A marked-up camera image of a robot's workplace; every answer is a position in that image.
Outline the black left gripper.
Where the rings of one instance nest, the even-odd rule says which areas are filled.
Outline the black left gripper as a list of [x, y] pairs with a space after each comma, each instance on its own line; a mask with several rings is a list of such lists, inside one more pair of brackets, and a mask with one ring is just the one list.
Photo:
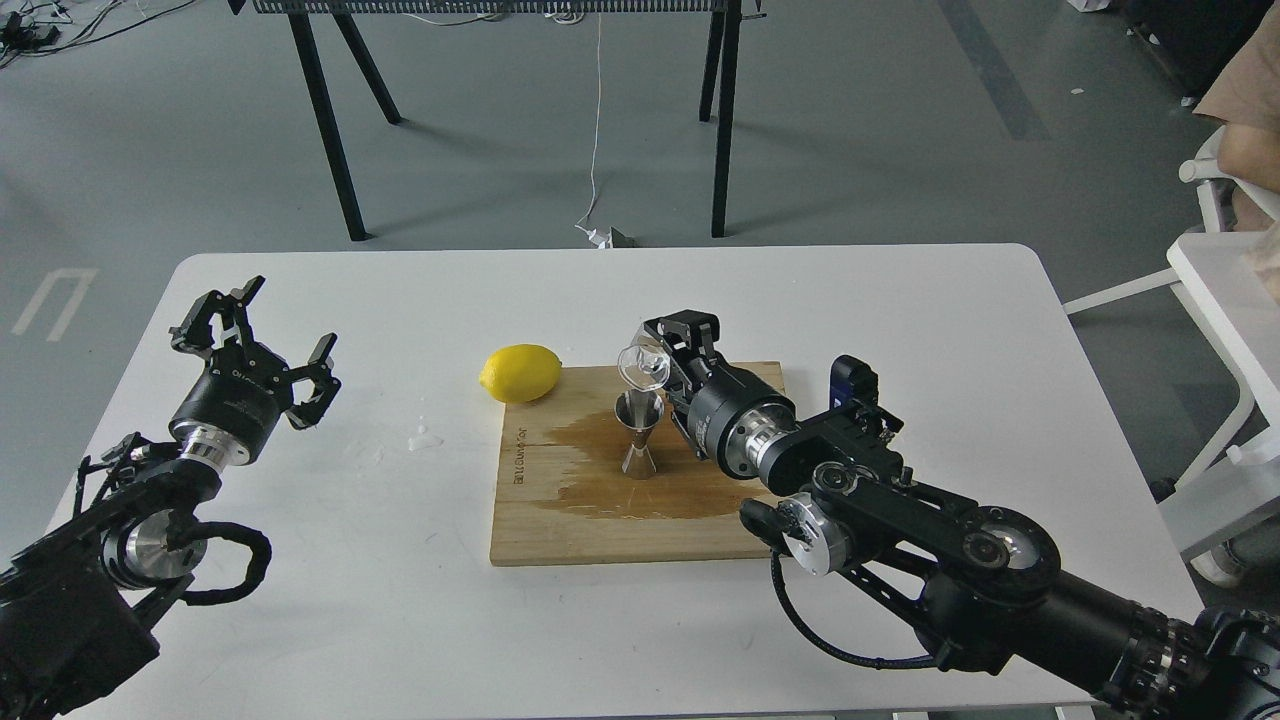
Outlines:
[[[229, 293], [212, 290], [196, 299], [186, 319], [169, 329], [175, 351], [205, 360], [169, 432], [184, 441], [198, 428], [220, 430], [239, 446], [233, 455], [236, 465], [259, 459], [283, 413], [294, 429], [308, 429], [320, 423], [340, 391], [330, 357], [337, 334], [321, 336], [307, 363], [291, 369], [253, 338], [247, 307], [264, 284], [265, 278], [255, 275]], [[305, 402], [293, 404], [291, 387], [301, 380], [310, 380], [314, 392]]]

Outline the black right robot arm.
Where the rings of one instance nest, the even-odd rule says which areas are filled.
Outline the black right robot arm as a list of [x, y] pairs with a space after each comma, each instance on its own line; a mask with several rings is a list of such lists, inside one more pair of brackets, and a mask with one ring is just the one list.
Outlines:
[[[1189, 624], [1064, 571], [1028, 516], [914, 479], [890, 446], [902, 423], [865, 363], [836, 357], [829, 409], [797, 419], [788, 397], [716, 350], [719, 336], [708, 313], [650, 319], [617, 365], [634, 391], [664, 392], [698, 457], [778, 497], [744, 501], [740, 521], [771, 550], [780, 606], [817, 648], [859, 667], [993, 675], [1018, 656], [1137, 719], [1277, 716], [1275, 616], [1206, 609]], [[820, 638], [788, 597], [786, 557], [845, 578], [924, 653], [873, 659]]]

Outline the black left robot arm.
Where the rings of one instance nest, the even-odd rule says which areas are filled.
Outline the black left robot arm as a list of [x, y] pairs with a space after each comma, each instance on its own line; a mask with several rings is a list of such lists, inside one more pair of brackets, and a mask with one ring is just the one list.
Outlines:
[[50, 719], [113, 693], [157, 657], [154, 628], [179, 602], [233, 603], [268, 573], [268, 537], [201, 521], [228, 466], [259, 459], [278, 421], [317, 424], [340, 389], [333, 333], [291, 368], [253, 337], [248, 306], [264, 284], [197, 299], [172, 347], [204, 360], [168, 442], [133, 433], [84, 457], [70, 519], [12, 559], [1, 583], [5, 719]]

